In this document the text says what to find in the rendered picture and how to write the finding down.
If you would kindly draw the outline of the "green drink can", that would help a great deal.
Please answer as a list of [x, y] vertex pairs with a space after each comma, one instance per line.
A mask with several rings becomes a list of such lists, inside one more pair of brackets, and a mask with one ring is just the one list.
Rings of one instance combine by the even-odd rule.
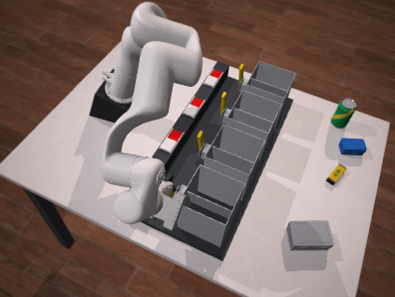
[[356, 103], [351, 99], [341, 101], [331, 119], [331, 123], [339, 129], [344, 129], [356, 111]]

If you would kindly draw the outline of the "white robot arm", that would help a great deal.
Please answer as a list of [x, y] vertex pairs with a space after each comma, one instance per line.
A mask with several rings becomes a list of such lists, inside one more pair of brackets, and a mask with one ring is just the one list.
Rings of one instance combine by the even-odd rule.
[[102, 77], [107, 81], [109, 98], [119, 104], [132, 103], [110, 129], [101, 161], [105, 182], [130, 188], [120, 193], [114, 204], [122, 222], [135, 224], [154, 216], [164, 221], [163, 227], [176, 227], [187, 196], [176, 192], [171, 198], [160, 193], [164, 163], [157, 158], [124, 153], [122, 146], [131, 130], [169, 113], [174, 83], [193, 87], [201, 70], [197, 30], [168, 20], [155, 3], [140, 4], [133, 13], [131, 30], [129, 26], [123, 33], [114, 75], [105, 69], [102, 72], [110, 78]]

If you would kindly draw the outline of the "grey flat case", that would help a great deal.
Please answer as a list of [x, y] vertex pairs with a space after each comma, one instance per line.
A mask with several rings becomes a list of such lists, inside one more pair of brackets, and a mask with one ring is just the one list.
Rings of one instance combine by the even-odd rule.
[[291, 251], [328, 250], [334, 245], [327, 220], [289, 221], [286, 230]]

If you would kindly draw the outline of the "blue box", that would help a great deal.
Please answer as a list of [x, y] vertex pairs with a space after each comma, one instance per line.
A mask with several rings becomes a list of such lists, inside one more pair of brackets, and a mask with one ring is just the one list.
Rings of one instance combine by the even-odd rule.
[[345, 139], [339, 143], [341, 154], [363, 155], [367, 151], [364, 139]]

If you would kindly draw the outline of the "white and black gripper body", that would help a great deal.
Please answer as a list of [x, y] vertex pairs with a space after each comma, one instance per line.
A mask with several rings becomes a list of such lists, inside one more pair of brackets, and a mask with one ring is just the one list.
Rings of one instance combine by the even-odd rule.
[[[173, 190], [173, 187], [174, 187], [174, 184], [172, 182], [170, 182], [170, 181], [168, 181], [168, 182], [162, 181], [162, 183], [160, 184], [160, 187], [159, 187], [159, 191], [160, 191], [160, 193], [162, 193], [162, 194], [164, 194], [166, 196], [170, 196], [171, 192]], [[149, 218], [155, 218], [155, 217], [151, 216]]]

